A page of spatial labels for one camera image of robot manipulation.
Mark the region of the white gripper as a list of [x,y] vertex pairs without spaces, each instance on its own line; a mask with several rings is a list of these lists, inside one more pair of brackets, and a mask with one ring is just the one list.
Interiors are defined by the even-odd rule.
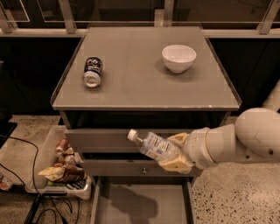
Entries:
[[178,133],[167,138],[168,141],[183,148],[185,155],[178,154],[169,157],[158,164],[168,172],[179,172],[188,174],[193,165],[198,169],[215,166],[215,162],[211,158],[207,150],[207,132],[209,128],[196,129],[190,135],[185,132]]

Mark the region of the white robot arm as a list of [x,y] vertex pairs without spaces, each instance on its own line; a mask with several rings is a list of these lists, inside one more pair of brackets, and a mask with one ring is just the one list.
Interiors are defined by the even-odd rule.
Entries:
[[280,162],[280,82],[260,108],[242,112],[234,124],[170,136],[181,154],[159,163],[168,172],[189,173],[219,163]]

